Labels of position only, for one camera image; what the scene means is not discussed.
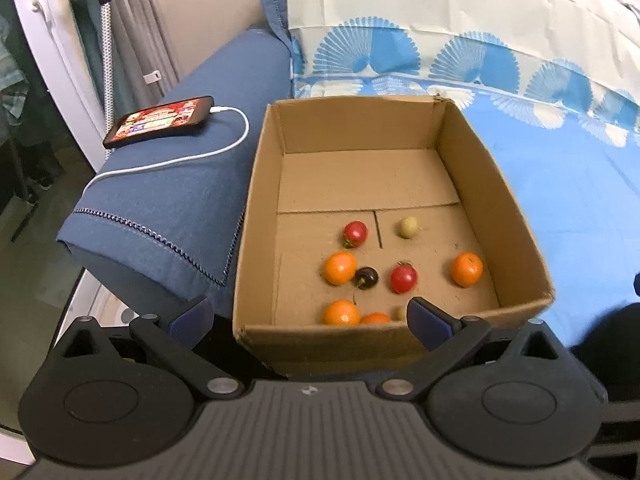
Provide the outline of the tan round fruit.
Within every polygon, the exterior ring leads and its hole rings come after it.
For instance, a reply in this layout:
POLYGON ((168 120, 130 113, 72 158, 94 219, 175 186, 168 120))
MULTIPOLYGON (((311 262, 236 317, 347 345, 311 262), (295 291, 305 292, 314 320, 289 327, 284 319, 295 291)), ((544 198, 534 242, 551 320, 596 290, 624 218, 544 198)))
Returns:
POLYGON ((405 240, 411 240, 418 236, 421 232, 421 226, 418 218, 415 216, 407 216, 398 222, 398 234, 405 240))
POLYGON ((395 320, 405 322, 406 319, 407 319, 407 308, 398 307, 395 311, 395 320))

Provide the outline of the red cherry tomato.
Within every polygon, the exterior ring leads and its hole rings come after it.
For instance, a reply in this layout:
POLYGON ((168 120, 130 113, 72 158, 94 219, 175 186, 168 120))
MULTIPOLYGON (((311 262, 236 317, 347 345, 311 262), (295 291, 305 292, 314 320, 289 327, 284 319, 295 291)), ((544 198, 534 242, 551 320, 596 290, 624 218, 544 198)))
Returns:
POLYGON ((364 244, 369 234, 368 227, 362 221, 352 221, 346 224, 342 233, 342 243, 345 248, 358 248, 364 244))
POLYGON ((396 264, 390 274, 390 289, 398 295, 411 292, 418 281, 416 268, 408 261, 396 264))

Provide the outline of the large red tomato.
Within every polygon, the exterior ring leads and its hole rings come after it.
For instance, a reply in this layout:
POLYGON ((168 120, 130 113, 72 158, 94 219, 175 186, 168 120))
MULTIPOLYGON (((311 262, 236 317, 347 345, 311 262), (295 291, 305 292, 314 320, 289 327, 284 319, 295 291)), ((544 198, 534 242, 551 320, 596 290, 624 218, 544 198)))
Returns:
POLYGON ((383 312, 374 312, 360 318, 361 324, 386 324, 392 319, 383 312))

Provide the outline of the dark plum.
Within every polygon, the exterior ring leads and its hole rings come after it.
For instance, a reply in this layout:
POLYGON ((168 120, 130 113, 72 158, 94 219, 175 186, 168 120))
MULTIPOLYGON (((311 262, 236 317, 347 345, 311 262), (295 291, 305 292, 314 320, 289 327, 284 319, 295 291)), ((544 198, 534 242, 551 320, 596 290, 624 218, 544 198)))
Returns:
POLYGON ((368 290, 378 284, 378 271, 370 266, 359 268, 354 275, 354 285, 361 290, 368 290))

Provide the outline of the orange tangerine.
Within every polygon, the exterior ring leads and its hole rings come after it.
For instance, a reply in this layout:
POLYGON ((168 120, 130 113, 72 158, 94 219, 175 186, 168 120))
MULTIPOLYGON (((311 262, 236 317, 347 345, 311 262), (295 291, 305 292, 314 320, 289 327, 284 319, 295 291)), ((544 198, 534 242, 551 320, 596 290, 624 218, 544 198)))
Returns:
POLYGON ((331 285, 341 286, 351 281, 358 269, 356 257, 351 252, 334 252, 323 263, 322 276, 331 285))
POLYGON ((356 304, 344 299, 332 302, 322 313, 322 323, 333 326, 358 325, 360 318, 360 311, 356 304))

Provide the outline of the orange in box corner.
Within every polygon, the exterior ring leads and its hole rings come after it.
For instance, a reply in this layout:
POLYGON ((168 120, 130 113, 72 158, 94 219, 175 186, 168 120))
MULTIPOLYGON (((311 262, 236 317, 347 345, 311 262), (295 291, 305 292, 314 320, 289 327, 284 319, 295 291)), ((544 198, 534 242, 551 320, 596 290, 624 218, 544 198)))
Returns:
POLYGON ((462 252, 450 264, 450 278, 460 287, 474 286, 484 273, 482 259, 472 252, 462 252))

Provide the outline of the blue sofa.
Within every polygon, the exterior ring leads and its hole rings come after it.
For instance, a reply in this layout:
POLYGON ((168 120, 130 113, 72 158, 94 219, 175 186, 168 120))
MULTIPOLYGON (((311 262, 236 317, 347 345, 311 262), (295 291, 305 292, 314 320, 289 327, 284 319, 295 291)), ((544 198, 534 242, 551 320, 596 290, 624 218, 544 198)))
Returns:
POLYGON ((250 174, 267 106, 292 93, 286 0, 260 0, 265 24, 247 29, 196 68, 168 101, 212 96, 195 136, 119 148, 82 194, 58 241, 139 314, 168 315, 206 296, 233 307, 250 174))

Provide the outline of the cardboard box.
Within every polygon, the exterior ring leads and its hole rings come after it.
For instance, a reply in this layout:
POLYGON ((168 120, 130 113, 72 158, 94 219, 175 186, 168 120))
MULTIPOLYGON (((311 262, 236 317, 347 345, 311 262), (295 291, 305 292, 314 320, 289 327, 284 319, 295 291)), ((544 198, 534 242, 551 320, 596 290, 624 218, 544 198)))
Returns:
POLYGON ((424 355, 405 322, 408 294, 390 274, 408 261, 413 295, 460 318, 518 327, 548 307, 554 288, 544 257, 510 186, 454 102, 434 96, 334 96, 275 102, 267 108, 245 211, 236 272, 235 339, 288 376, 401 367, 424 355), (418 218, 405 240, 398 222, 418 218), (344 226, 369 234, 345 248, 344 226), (334 252, 378 271, 361 290, 322 276, 334 252), (450 264, 478 255, 484 273, 458 286, 450 264), (323 310, 336 300, 386 324, 333 326, 323 310))

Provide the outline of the black smartphone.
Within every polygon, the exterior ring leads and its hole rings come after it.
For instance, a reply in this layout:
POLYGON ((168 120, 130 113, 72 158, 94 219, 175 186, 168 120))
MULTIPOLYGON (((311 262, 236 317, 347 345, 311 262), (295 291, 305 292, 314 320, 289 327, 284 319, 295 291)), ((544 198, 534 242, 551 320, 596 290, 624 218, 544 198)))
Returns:
POLYGON ((198 134, 214 106, 212 96, 158 104, 122 116, 103 140, 107 150, 166 136, 198 134))

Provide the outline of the grey curtain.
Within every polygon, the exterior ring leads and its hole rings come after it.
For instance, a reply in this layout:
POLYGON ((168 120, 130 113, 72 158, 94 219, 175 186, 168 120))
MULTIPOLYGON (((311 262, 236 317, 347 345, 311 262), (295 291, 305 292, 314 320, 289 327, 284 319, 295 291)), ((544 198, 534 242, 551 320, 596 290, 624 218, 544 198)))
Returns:
MULTIPOLYGON (((85 0, 70 0, 78 32, 85 0)), ((180 79, 156 0, 112 0, 114 114, 151 106, 180 79)), ((94 82, 93 69, 90 73, 94 82)), ((102 84, 96 84, 102 96, 102 84)))

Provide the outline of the blue patterned cloth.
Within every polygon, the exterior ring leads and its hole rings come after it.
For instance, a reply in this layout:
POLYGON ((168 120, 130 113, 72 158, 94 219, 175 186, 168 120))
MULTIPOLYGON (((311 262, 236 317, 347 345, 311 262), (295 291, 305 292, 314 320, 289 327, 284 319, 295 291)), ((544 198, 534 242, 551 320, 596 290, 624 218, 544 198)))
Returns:
POLYGON ((286 0, 296 96, 439 96, 490 149, 577 344, 634 300, 639 0, 286 0))

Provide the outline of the plaid shirt hanging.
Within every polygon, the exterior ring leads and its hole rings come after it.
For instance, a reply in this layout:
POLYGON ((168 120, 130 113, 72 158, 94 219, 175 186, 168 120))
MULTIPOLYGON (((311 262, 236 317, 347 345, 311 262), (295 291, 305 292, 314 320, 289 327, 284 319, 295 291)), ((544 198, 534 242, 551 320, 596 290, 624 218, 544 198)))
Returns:
POLYGON ((10 25, 5 18, 1 18, 0 32, 1 107, 6 113, 8 123, 15 126, 21 122, 28 95, 29 83, 6 46, 10 25))

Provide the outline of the white door frame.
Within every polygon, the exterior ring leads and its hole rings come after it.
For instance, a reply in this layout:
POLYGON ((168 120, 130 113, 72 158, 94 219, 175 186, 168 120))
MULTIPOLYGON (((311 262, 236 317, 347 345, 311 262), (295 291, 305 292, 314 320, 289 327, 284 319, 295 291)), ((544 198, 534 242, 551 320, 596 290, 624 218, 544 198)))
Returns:
POLYGON ((14 0, 40 74, 95 170, 105 162, 105 120, 70 0, 14 0))

